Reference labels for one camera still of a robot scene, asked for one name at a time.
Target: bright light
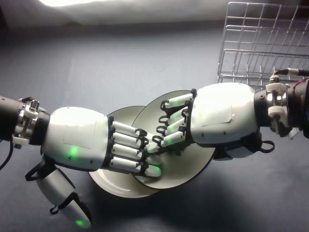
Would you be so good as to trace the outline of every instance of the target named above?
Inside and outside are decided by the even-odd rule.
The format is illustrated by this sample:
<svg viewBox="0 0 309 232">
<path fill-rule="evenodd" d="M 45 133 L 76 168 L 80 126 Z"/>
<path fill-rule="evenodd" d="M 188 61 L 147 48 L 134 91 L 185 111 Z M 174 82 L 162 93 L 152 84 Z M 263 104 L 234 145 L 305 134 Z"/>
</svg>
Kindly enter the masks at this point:
<svg viewBox="0 0 309 232">
<path fill-rule="evenodd" d="M 69 6 L 81 3 L 90 3 L 93 1 L 106 1 L 106 0 L 40 0 L 47 6 Z"/>
</svg>

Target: plate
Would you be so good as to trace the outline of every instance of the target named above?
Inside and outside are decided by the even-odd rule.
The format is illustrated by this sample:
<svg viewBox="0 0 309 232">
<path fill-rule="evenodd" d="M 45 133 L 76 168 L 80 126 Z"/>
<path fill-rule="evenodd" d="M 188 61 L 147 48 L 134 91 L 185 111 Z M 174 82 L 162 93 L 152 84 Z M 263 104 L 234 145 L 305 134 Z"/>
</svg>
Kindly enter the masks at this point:
<svg viewBox="0 0 309 232">
<path fill-rule="evenodd" d="M 132 125 L 137 115 L 145 106 L 131 106 L 117 110 L 108 116 L 113 116 L 115 121 Z M 150 196 L 158 190 L 142 185 L 132 174 L 123 174 L 99 169 L 89 172 L 91 178 L 105 191 L 124 198 L 141 198 Z"/>
<path fill-rule="evenodd" d="M 155 99 L 141 111 L 132 126 L 142 128 L 154 135 L 157 134 L 156 127 L 161 125 L 158 119 L 160 116 L 165 115 L 160 110 L 161 102 L 188 93 L 190 93 L 188 90 L 179 90 Z M 144 185 L 154 189 L 174 188 L 188 182 L 201 173 L 210 163 L 214 151 L 215 148 L 205 148 L 197 144 L 191 144 L 178 153 L 165 152 L 160 155 L 162 160 L 162 175 L 159 179 L 141 176 L 134 177 Z"/>
</svg>

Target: gray table surface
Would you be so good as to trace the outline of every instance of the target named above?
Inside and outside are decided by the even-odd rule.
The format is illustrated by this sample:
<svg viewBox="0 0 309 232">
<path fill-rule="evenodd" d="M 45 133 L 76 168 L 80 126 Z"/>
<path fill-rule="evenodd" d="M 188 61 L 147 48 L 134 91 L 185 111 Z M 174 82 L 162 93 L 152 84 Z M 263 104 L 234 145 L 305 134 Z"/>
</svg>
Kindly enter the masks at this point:
<svg viewBox="0 0 309 232">
<path fill-rule="evenodd" d="M 179 89 L 216 83 L 222 24 L 213 22 L 32 29 L 0 33 L 0 94 L 33 96 L 49 112 L 80 106 L 109 114 L 146 105 Z M 145 199 L 101 190 L 88 173 L 63 168 L 93 215 L 89 231 L 307 231 L 307 140 L 263 137 L 276 149 L 213 161 L 197 178 Z M 0 144 L 0 161 L 9 144 Z M 25 174 L 40 161 L 38 147 L 15 150 L 0 172 L 0 231 L 82 231 Z"/>
</svg>

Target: robotic hand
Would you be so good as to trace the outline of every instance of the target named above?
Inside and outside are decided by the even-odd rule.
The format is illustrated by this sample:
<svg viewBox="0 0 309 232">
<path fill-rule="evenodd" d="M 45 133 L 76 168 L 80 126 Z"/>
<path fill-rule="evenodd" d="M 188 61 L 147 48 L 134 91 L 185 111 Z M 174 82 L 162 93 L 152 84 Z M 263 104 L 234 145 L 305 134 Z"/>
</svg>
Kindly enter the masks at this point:
<svg viewBox="0 0 309 232">
<path fill-rule="evenodd" d="M 308 71 L 275 71 L 266 90 L 255 92 L 239 83 L 220 83 L 161 103 L 160 135 L 114 121 L 98 112 L 64 107 L 51 115 L 32 98 L 18 101 L 1 97 L 0 140 L 10 141 L 13 152 L 21 145 L 40 145 L 42 161 L 26 175 L 45 197 L 78 226 L 88 228 L 91 215 L 73 183 L 55 165 L 80 171 L 108 169 L 149 178 L 161 175 L 158 154 L 192 143 L 215 147 L 216 160 L 246 157 L 274 149 L 262 141 L 260 127 L 280 137 L 303 130 L 309 138 L 309 81 L 282 84 L 278 74 L 309 75 Z M 272 145 L 269 150 L 262 144 Z"/>
</svg>

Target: metal grid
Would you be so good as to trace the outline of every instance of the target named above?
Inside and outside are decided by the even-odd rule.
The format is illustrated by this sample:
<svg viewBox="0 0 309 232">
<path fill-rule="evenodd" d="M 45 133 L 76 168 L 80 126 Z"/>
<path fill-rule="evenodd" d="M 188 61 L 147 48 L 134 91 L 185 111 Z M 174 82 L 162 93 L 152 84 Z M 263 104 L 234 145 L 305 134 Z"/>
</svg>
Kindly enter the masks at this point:
<svg viewBox="0 0 309 232">
<path fill-rule="evenodd" d="M 218 82 L 263 89 L 275 69 L 309 69 L 309 7 L 230 2 L 218 62 Z M 303 77 L 281 77 L 295 82 Z"/>
</svg>

